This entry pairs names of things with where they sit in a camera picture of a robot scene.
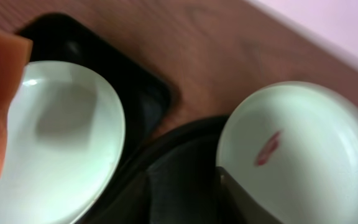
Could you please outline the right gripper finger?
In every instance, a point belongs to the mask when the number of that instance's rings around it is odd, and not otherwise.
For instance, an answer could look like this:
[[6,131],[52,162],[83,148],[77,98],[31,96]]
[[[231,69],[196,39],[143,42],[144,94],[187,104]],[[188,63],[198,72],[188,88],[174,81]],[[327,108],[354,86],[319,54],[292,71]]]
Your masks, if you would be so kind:
[[281,224],[262,208],[223,168],[215,168],[219,222],[223,224]]

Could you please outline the round black tray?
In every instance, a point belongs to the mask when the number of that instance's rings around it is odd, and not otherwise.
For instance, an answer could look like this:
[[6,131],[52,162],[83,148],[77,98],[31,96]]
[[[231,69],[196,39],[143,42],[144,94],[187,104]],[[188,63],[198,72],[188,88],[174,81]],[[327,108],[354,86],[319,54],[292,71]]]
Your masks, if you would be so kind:
[[216,150],[227,120],[185,124],[141,149],[80,223],[221,223]]

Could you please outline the light blue plate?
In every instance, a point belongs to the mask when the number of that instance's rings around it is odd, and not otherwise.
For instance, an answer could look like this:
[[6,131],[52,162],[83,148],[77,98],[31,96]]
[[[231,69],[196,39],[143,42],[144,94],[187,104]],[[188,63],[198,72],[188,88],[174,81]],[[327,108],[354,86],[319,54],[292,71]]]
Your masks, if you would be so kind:
[[267,86],[230,115],[218,166],[281,223],[358,223],[358,108],[312,83]]
[[0,223],[77,222],[111,180],[125,134],[122,103],[101,75],[28,64],[7,119]]

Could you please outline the light blue plate top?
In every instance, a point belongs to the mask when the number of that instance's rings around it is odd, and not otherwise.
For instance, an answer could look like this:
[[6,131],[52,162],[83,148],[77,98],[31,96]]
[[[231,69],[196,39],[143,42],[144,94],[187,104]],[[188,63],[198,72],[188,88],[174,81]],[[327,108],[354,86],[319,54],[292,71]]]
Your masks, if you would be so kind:
[[267,86],[230,115],[218,166],[281,223],[358,223],[358,108],[312,83]]

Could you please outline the rectangular black tray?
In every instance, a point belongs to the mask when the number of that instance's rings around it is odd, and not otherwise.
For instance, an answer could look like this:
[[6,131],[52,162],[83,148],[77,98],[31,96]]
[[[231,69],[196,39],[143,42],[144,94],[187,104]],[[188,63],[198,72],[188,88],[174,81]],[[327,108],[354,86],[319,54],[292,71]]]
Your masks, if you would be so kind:
[[17,30],[17,34],[33,41],[31,61],[82,65],[112,85],[126,118],[123,161],[140,149],[168,113],[172,104],[169,86],[74,18],[44,14]]

